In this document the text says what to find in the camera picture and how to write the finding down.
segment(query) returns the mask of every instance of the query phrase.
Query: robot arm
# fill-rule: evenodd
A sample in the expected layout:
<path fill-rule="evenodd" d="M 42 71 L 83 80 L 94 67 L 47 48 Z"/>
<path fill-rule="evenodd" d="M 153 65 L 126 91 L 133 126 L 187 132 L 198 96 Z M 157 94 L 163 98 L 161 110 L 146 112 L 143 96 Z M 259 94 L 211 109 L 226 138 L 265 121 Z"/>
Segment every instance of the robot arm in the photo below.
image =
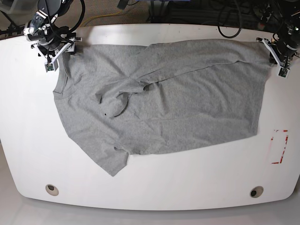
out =
<path fill-rule="evenodd" d="M 76 37 L 76 33 L 74 33 L 81 24 L 85 13 L 84 0 L 80 1 L 82 13 L 77 24 L 71 29 L 66 26 L 58 28 L 54 22 L 57 17 L 64 15 L 69 10 L 73 0 L 39 0 L 37 12 L 25 25 L 24 35 L 28 41 L 35 42 L 31 47 L 36 48 L 39 55 L 45 57 L 47 72 L 55 71 L 58 67 L 58 56 L 63 52 L 73 53 L 75 42 L 81 41 L 81 38 Z"/>
<path fill-rule="evenodd" d="M 282 17 L 277 32 L 278 39 L 274 38 L 270 42 L 258 38 L 258 41 L 263 42 L 270 51 L 270 62 L 277 63 L 280 67 L 278 75 L 287 78 L 293 58 L 299 57 L 297 50 L 300 48 L 300 0 L 274 0 L 270 1 L 270 5 Z"/>
<path fill-rule="evenodd" d="M 300 0 L 266 0 L 272 10 L 282 17 L 282 24 L 276 34 L 278 39 L 270 42 L 258 38 L 263 42 L 270 51 L 270 61 L 280 66 L 279 76 L 287 77 L 291 62 L 294 57 L 298 57 L 297 50 L 300 48 Z M 29 41 L 35 42 L 32 47 L 36 48 L 39 55 L 46 59 L 46 71 L 56 70 L 58 55 L 63 52 L 74 52 L 75 42 L 81 41 L 76 37 L 74 31 L 81 24 L 85 4 L 84 0 L 80 0 L 82 4 L 82 13 L 77 24 L 69 29 L 69 27 L 55 26 L 54 22 L 57 17 L 64 15 L 73 0 L 39 0 L 38 11 L 28 22 L 24 29 L 24 35 Z"/>

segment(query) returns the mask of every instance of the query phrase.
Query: gray fabric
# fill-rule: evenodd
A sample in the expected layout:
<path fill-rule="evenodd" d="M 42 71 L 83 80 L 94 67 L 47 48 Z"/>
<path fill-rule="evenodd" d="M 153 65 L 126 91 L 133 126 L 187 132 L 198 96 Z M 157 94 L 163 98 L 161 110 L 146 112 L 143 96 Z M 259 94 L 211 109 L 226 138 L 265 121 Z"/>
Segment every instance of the gray fabric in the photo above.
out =
<path fill-rule="evenodd" d="M 270 68 L 255 42 L 80 46 L 60 58 L 55 103 L 68 136 L 114 176 L 129 154 L 256 135 Z"/>

